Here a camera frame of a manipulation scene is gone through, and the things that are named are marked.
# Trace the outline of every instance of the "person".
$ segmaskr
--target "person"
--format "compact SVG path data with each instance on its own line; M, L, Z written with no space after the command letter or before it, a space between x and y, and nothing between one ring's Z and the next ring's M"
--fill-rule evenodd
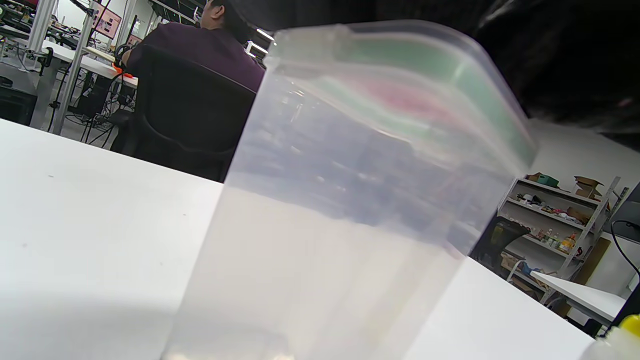
M211 69L257 91L264 69L242 47L250 29L225 0L210 0L202 10L199 26L169 22L160 24L134 49L125 52L122 62L136 75L141 45L152 45Z

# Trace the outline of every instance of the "white table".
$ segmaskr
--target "white table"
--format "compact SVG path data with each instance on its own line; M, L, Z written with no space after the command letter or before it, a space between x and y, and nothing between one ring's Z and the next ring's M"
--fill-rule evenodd
M531 276L563 294L567 298L569 305L582 311L602 325L609 325L616 318L626 301L617 295L558 279L551 275L531 272Z
M3 120L0 174L0 359L159 359L222 185ZM466 259L405 360L591 342Z

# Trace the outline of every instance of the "black chair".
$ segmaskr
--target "black chair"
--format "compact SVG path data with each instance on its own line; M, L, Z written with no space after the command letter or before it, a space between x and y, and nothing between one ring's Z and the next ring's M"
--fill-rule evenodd
M517 222L504 217L493 217L469 256L492 272L500 274L504 248L529 232L529 229Z
M142 46L134 112L118 110L111 150L224 182L255 92L203 66Z

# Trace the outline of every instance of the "plastic lid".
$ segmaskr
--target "plastic lid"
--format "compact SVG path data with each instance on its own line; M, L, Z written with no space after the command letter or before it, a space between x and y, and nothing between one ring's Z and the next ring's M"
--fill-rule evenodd
M625 329L640 338L640 316L629 315L620 323L620 329Z

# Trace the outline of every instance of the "ceiling light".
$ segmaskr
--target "ceiling light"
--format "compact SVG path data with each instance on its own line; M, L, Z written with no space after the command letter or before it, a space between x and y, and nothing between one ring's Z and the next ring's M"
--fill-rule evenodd
M260 34L264 35L264 37L266 37L267 39L269 39L269 40L271 40L271 41L273 41L273 40L274 40L274 39L273 39L273 37L272 37L271 35L267 34L267 33L266 33L266 31L264 31L263 29L258 29L258 32L259 32Z

